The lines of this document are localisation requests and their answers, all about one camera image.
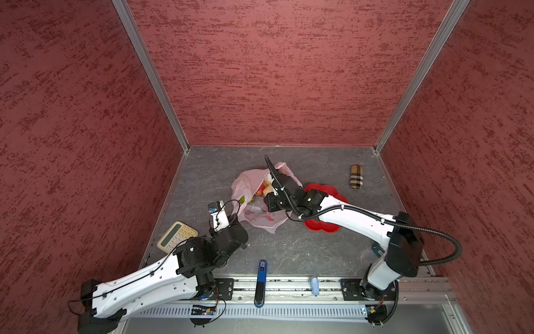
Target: plastic bag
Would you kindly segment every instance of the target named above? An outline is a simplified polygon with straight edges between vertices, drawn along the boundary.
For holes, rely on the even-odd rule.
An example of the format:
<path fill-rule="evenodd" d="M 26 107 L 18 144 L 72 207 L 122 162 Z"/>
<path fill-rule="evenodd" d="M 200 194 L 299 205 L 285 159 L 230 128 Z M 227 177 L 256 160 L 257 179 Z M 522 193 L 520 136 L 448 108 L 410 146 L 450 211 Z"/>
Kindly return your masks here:
<path fill-rule="evenodd" d="M 274 167 L 290 176 L 302 187 L 302 183 L 297 180 L 285 162 L 279 162 Z M 251 169 L 239 174 L 238 178 L 232 183 L 232 199 L 239 201 L 241 197 L 245 198 L 244 201 L 241 201 L 243 204 L 241 204 L 241 208 L 238 211 L 239 220 L 246 220 L 252 226 L 265 229 L 267 232 L 274 234 L 276 228 L 287 220 L 285 211 L 268 212 L 267 205 L 263 202 L 262 197 L 256 197 L 254 202 L 249 204 L 268 175 L 268 169 Z M 234 204 L 233 211 L 235 212 L 239 205 L 235 201 L 232 201 L 232 203 Z"/>

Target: marble pattern surface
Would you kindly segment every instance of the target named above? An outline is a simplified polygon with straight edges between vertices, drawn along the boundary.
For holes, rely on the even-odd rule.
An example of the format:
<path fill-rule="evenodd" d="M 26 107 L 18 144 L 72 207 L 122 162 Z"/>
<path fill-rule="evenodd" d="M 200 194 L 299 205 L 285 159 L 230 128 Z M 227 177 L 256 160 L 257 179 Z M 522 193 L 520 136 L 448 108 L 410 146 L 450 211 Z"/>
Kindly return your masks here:
<path fill-rule="evenodd" d="M 193 146 L 166 216 L 156 227 L 155 241 L 177 220 L 192 226 L 200 235 L 207 234 L 207 205 L 229 200 L 231 184 L 244 170 L 266 169 L 264 155 L 274 164 L 286 162 L 304 185 L 330 184 L 354 205 L 375 212 L 398 213 L 370 148 Z M 353 164 L 363 168 L 365 183 L 361 189 L 349 187 Z M 367 266 L 376 260 L 370 249 L 372 241 L 345 228 L 328 234 L 311 231 L 303 223 L 286 221 L 273 235 L 247 222 L 243 226 L 248 231 L 250 247 L 238 250 L 214 274 L 256 274 L 258 261 L 267 259 L 269 274 L 363 276 Z M 148 263 L 165 255 L 155 245 L 151 247 Z"/>

